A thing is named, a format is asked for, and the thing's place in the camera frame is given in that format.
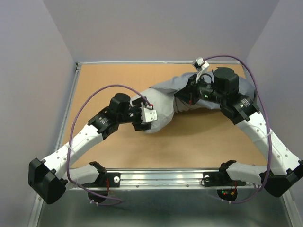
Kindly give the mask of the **grey pillowcase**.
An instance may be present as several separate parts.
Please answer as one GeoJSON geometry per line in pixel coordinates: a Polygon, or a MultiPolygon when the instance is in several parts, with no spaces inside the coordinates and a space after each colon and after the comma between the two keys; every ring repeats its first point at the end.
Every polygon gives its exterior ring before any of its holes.
{"type": "Polygon", "coordinates": [[[185,73],[151,86],[141,94],[153,104],[158,117],[149,129],[144,130],[146,133],[159,132],[177,112],[198,108],[219,110],[233,124],[238,124],[259,111],[255,88],[226,67],[202,76],[185,73]]]}

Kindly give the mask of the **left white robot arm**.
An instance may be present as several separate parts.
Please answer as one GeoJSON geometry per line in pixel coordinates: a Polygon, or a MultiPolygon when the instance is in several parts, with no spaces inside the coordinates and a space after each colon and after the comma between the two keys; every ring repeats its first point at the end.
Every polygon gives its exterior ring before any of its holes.
{"type": "Polygon", "coordinates": [[[117,93],[109,105],[93,116],[83,129],[54,153],[43,159],[34,158],[28,166],[29,186],[47,203],[58,201],[67,189],[92,183],[101,186],[106,170],[97,162],[71,170],[89,149],[104,141],[118,130],[119,125],[130,123],[135,131],[145,131],[157,120],[153,105],[142,97],[131,101],[124,93],[117,93]]]}

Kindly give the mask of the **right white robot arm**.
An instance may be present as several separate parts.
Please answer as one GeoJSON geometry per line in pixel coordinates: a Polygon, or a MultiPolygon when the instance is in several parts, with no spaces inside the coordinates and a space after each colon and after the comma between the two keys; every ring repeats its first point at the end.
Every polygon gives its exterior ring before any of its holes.
{"type": "Polygon", "coordinates": [[[234,70],[218,67],[205,81],[202,73],[188,79],[175,98],[188,105],[207,101],[218,104],[220,111],[241,129],[267,158],[267,166],[241,164],[235,160],[222,163],[218,172],[204,179],[204,186],[229,186],[247,182],[263,186],[274,197],[282,196],[303,176],[303,162],[294,155],[267,126],[256,102],[240,92],[240,77],[234,70]]]}

